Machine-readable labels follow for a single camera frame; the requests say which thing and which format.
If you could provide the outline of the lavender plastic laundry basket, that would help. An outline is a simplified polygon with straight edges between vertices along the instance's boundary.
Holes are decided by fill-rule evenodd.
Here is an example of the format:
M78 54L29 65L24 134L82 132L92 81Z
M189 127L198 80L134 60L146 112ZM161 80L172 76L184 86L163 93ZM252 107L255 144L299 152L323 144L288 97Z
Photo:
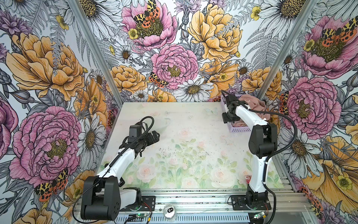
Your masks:
M221 107L222 111L226 112L226 100L225 97L221 95ZM240 132L250 132L250 129L247 126L235 127L233 123L226 123L228 129L232 133L240 133Z

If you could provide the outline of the silver drink can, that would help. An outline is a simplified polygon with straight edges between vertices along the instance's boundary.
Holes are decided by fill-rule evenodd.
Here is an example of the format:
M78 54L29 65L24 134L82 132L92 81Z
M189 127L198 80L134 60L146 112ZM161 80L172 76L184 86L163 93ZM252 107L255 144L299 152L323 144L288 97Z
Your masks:
M177 217L177 212L176 212L176 209L175 209L174 205L167 204L163 209L163 215L164 215L166 220L174 222L176 220L176 217Z

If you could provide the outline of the pink garment in basket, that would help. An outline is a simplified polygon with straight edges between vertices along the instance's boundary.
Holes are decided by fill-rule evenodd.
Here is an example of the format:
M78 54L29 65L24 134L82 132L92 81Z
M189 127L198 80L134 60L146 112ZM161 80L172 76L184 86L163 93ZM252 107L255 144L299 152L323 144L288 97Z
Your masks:
M240 101L245 101L249 107L256 111L267 111L266 104L259 100L258 98L249 95L249 94L236 94L236 97ZM233 127L246 127L247 125L244 123L244 121L241 119L240 121L236 121L233 124Z

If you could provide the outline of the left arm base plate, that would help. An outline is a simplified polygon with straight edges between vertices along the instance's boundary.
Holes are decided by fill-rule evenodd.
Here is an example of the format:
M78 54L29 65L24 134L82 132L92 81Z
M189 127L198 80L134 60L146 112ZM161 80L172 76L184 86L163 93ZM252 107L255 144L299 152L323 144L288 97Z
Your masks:
M151 212L155 211L156 196L142 196L141 205L129 205L120 212Z

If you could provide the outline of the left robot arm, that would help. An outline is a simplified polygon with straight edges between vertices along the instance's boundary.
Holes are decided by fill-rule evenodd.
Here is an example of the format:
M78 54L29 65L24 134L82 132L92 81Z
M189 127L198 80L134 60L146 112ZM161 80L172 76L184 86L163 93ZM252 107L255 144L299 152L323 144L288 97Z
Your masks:
M138 209L142 205L139 188L123 188L123 174L146 147L160 140L160 134L132 125L129 135L119 146L117 156L96 176L84 182L80 217L83 220L114 221L124 208Z

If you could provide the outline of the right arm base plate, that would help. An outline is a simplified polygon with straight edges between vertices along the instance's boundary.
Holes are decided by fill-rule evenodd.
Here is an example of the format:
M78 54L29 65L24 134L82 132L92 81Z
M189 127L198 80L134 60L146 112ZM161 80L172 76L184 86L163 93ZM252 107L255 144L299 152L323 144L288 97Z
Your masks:
M227 201L234 211L269 211L272 210L269 201L254 201L248 203L245 195L231 195Z

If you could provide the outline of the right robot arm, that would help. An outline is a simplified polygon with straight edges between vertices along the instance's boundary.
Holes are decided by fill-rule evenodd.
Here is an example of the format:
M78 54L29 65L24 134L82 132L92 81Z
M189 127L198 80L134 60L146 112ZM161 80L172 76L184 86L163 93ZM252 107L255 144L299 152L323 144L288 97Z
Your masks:
M262 119L245 101L239 101L235 96L226 96L225 102L225 112L222 114L224 123L242 120L251 131L248 146L253 155L252 175L245 196L245 205L249 209L270 210L266 181L269 156L277 150L277 127Z

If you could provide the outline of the aluminium frame rail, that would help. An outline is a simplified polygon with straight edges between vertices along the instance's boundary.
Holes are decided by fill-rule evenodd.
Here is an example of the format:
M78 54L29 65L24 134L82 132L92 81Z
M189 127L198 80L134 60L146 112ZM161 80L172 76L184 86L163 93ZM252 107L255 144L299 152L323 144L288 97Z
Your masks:
M277 212L311 211L303 193L291 189L273 189L277 197ZM155 197L154 212L163 211L167 204L174 205L179 213L234 212L228 199L233 195L245 195L243 189L145 189L142 197Z

